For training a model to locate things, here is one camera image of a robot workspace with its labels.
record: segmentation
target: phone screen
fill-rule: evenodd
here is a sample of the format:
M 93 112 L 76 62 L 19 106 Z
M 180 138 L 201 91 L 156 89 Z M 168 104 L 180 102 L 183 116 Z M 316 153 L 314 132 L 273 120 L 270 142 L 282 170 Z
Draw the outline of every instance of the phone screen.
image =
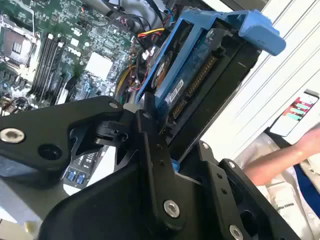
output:
M 319 100 L 318 96 L 304 92 L 276 120 L 271 133 L 286 137 Z

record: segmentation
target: person's arm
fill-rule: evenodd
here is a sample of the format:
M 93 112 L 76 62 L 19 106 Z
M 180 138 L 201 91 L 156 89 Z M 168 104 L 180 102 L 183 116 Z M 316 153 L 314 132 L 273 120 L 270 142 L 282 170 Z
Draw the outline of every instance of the person's arm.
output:
M 265 185 L 285 169 L 317 153 L 320 153 L 320 128 L 307 132 L 295 145 L 260 157 L 246 166 L 244 173 L 255 185 Z

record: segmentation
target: white shirt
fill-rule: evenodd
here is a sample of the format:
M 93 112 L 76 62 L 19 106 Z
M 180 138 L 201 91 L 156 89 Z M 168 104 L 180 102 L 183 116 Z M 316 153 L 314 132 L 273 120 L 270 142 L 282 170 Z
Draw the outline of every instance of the white shirt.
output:
M 268 135 L 262 133 L 234 161 L 243 169 L 259 157 L 279 149 Z M 320 183 L 320 175 L 311 171 L 308 161 L 300 166 L 313 184 L 317 181 Z M 320 240 L 320 219 L 304 199 L 294 167 L 286 169 L 268 184 L 257 188 L 301 240 Z

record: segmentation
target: hand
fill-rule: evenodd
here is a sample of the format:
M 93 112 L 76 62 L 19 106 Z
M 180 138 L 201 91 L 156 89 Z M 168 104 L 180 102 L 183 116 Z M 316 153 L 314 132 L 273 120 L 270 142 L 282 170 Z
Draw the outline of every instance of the hand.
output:
M 315 128 L 307 132 L 296 144 L 298 151 L 302 152 L 306 158 L 320 153 L 320 128 Z

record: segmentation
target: motherboard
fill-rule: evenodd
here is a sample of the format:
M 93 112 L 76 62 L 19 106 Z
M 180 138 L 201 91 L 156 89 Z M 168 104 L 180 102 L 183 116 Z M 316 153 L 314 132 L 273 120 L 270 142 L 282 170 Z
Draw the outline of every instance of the motherboard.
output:
M 0 0 L 0 114 L 113 97 L 139 47 L 81 0 Z

